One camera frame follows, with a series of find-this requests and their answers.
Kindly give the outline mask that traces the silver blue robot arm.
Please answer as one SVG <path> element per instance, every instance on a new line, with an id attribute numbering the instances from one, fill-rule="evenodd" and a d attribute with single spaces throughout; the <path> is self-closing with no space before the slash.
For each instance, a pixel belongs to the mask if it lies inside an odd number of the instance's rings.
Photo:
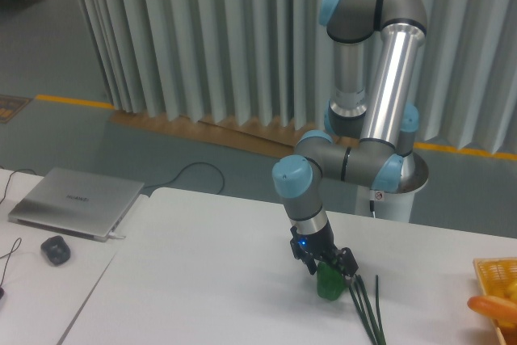
<path id="1" fill-rule="evenodd" d="M 326 131 L 306 132 L 293 153 L 273 166 L 272 178 L 291 223 L 294 258 L 310 274 L 325 263 L 349 280 L 358 265 L 349 248 L 334 244 L 319 185 L 335 179 L 372 194 L 397 194 L 410 182 L 426 182 L 414 173 L 418 112 L 407 96 L 427 35 L 427 13 L 421 0 L 322 0 L 319 22 L 340 44 L 380 33 L 383 47 L 371 94 L 366 103 L 351 106 L 337 93 L 328 105 Z"/>

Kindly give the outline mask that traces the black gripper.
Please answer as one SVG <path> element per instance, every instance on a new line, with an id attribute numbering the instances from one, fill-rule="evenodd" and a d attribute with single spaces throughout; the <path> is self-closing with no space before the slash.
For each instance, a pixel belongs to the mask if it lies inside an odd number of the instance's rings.
<path id="1" fill-rule="evenodd" d="M 312 276 L 317 272 L 315 260 L 325 262 L 344 280 L 351 280 L 359 269 L 350 248 L 337 248 L 330 223 L 312 234 L 301 234 L 296 226 L 290 229 L 292 239 L 290 246 L 295 259 L 301 260 Z"/>

